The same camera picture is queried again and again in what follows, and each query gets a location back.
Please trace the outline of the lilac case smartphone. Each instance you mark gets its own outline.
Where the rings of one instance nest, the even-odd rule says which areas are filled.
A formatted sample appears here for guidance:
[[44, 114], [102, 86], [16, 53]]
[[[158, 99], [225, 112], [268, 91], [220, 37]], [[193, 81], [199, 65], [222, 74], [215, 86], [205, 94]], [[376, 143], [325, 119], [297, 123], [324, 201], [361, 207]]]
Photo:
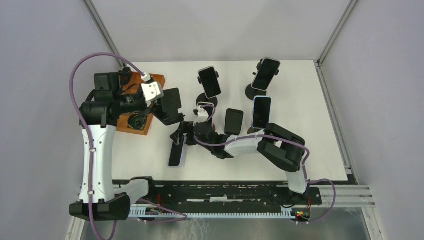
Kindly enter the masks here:
[[182, 167], [187, 155], [187, 145], [185, 143], [172, 143], [168, 160], [168, 166], [171, 168]]

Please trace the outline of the black folding phone stand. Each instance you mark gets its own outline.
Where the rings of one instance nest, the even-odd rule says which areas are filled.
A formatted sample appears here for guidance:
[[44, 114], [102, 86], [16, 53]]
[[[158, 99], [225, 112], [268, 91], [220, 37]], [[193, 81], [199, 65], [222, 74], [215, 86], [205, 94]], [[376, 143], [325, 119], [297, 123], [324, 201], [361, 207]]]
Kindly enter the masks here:
[[165, 126], [170, 126], [184, 121], [185, 115], [179, 112], [182, 108], [180, 91], [178, 88], [163, 91], [162, 108], [166, 114], [165, 119], [158, 119]]

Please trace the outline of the black small phone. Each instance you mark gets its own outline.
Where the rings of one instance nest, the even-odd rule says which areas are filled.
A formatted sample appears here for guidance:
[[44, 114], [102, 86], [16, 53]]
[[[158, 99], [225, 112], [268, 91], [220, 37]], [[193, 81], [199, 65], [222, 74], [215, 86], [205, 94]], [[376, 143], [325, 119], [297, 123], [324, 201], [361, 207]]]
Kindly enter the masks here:
[[242, 110], [228, 108], [225, 114], [224, 133], [238, 136], [242, 130], [243, 118]]

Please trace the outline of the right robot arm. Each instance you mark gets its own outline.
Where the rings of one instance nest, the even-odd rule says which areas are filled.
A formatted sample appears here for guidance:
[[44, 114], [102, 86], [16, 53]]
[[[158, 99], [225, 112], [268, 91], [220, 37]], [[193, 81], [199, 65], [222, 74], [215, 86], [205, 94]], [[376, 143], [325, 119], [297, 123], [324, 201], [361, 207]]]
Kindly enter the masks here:
[[288, 196], [293, 203], [302, 204], [309, 198], [305, 162], [310, 150], [302, 137], [275, 123], [250, 134], [230, 135], [218, 134], [208, 122], [183, 121], [170, 139], [176, 145], [198, 145], [222, 160], [260, 154], [286, 173]]

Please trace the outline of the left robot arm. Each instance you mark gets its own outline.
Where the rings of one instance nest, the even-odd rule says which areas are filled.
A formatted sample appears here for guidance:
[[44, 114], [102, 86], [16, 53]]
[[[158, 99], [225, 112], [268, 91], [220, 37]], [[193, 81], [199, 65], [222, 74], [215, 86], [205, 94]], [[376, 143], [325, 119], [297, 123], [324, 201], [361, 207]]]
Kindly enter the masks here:
[[138, 196], [145, 204], [153, 203], [157, 190], [147, 180], [131, 180], [122, 190], [114, 190], [112, 180], [112, 151], [118, 121], [122, 115], [151, 113], [149, 102], [164, 93], [160, 83], [149, 74], [141, 77], [135, 93], [132, 77], [141, 74], [125, 67], [119, 72], [96, 73], [94, 90], [78, 110], [84, 140], [84, 173], [78, 201], [70, 204], [69, 214], [86, 221], [124, 221]]

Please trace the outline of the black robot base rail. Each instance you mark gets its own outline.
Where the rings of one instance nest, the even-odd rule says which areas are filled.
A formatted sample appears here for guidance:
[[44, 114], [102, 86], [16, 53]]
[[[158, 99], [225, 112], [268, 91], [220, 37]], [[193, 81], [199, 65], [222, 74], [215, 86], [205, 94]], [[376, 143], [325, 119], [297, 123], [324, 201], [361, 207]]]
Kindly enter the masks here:
[[292, 193], [283, 181], [149, 181], [145, 200], [185, 214], [263, 214], [322, 204], [318, 187]]

